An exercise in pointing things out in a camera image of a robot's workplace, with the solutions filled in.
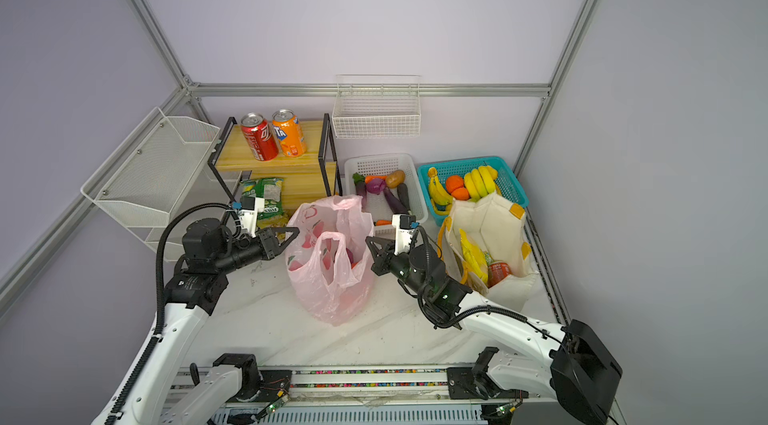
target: carrot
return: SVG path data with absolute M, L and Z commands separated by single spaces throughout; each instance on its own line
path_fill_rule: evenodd
M 366 177 L 366 183 L 368 183 L 368 182 L 370 182 L 371 180 L 374 180 L 374 179 L 386 180 L 386 176 L 384 176 L 384 175 L 381 175 L 381 176 L 369 175 L 369 176 Z

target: yellow snack bag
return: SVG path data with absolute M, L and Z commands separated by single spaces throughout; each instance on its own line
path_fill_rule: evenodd
M 480 247 L 467 235 L 462 229 L 458 233 L 461 235 L 462 254 L 469 271 L 475 273 L 484 284 L 488 284 L 488 263 L 485 261 L 485 253 Z

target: wire basket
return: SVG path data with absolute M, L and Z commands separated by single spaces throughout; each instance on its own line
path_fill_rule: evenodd
M 490 165 L 496 169 L 498 177 L 496 177 L 494 182 L 496 182 L 498 189 L 502 191 L 502 196 L 506 200 L 514 202 L 522 208 L 528 206 L 528 197 L 525 195 L 523 187 L 502 157 L 478 157 L 476 159 L 435 162 L 418 167 L 418 181 L 421 184 L 424 199 L 426 199 L 426 202 L 429 202 L 429 190 L 427 187 L 429 176 L 427 175 L 427 172 L 430 168 L 435 167 L 440 183 L 442 183 L 443 186 L 446 186 L 446 179 L 448 177 L 458 175 L 463 178 L 465 174 L 471 172 L 472 169 L 477 169 L 481 165 Z M 446 219 L 447 215 L 436 214 L 432 209 L 431 204 L 427 205 L 427 209 L 432 217 L 435 218 L 437 225 L 442 225 L 442 221 Z
M 408 201 L 410 202 L 411 213 L 416 217 L 417 221 L 425 221 L 429 217 L 427 205 L 418 188 L 416 167 L 413 165 L 411 156 L 407 153 L 371 155 L 347 160 L 344 163 L 346 192 L 348 194 L 355 193 L 355 181 L 352 178 L 355 173 L 360 173 L 362 176 L 387 176 L 395 170 L 402 170 L 406 173 L 404 183 L 408 187 Z M 392 193 L 398 197 L 397 190 L 392 190 Z M 389 209 L 383 193 L 379 195 L 369 193 L 366 199 L 366 206 L 362 210 L 371 214 L 374 223 L 377 220 L 392 220 L 392 209 Z M 389 235 L 394 231 L 395 228 L 392 225 L 373 227 L 373 235 Z
M 219 128 L 186 116 L 150 115 L 154 128 L 104 183 L 91 176 L 81 192 L 125 228 L 165 227 L 176 216 L 215 147 Z
M 342 84 L 363 77 L 376 84 Z M 340 139 L 413 137 L 421 133 L 418 76 L 340 76 L 333 131 Z

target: pink plastic bag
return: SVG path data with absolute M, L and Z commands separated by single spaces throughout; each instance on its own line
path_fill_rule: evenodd
M 373 257 L 366 245 L 373 220 L 362 211 L 362 197 L 302 204 L 288 226 L 299 228 L 283 253 L 299 302 L 318 320 L 333 325 L 349 320 L 368 301 L 373 283 Z

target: can lid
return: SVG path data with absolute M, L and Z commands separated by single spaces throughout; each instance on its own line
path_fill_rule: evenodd
M 293 119 L 294 115 L 295 113 L 293 113 L 293 110 L 282 109 L 278 110 L 274 115 L 272 115 L 272 120 L 275 122 L 287 122 L 288 120 Z
M 240 120 L 240 124 L 246 127 L 255 127 L 262 122 L 264 122 L 264 117 L 258 113 L 249 113 Z

